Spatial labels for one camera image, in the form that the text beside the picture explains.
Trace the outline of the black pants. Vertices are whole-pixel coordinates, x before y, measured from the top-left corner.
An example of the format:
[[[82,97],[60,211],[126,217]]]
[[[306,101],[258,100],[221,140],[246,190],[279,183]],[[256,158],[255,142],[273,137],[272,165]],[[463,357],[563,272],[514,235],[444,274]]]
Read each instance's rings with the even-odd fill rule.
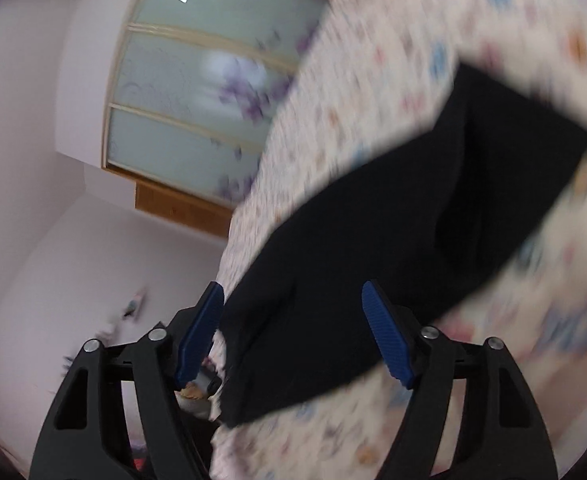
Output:
[[[420,324],[456,307],[539,226],[586,153],[578,122],[459,66],[430,130],[313,196],[226,287],[224,424],[313,399],[375,366],[366,282]]]

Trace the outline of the wooden door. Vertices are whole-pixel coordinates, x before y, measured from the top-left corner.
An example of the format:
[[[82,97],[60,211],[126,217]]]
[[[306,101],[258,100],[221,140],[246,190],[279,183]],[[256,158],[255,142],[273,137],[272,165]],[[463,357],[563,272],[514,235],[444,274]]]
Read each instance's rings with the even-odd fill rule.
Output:
[[[228,238],[233,211],[197,196],[137,182],[135,209],[220,238]]]

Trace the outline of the frosted glass sliding wardrobe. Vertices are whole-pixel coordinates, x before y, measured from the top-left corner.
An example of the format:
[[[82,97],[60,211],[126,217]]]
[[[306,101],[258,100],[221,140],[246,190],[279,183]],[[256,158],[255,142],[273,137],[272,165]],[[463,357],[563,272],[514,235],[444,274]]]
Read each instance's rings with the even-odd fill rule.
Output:
[[[327,0],[135,0],[106,103],[107,168],[234,207]]]

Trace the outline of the teddy print bed blanket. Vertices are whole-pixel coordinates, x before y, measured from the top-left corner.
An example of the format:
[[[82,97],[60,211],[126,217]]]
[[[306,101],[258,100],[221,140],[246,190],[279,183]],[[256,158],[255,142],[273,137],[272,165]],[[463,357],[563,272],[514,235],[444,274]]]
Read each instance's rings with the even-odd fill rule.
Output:
[[[461,58],[587,122],[587,0],[331,0],[233,216],[224,289],[314,192],[430,127]],[[441,325],[505,340],[566,474],[587,449],[587,159],[529,246]]]

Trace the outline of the wall shelf with items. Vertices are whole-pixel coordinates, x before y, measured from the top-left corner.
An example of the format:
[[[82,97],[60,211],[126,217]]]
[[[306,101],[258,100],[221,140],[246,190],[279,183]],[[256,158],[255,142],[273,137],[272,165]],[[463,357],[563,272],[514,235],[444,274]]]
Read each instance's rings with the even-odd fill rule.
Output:
[[[128,302],[126,307],[123,309],[121,318],[123,320],[137,319],[137,316],[141,313],[142,307],[144,306],[145,299],[147,296],[147,288],[142,287],[135,292],[133,298]]]

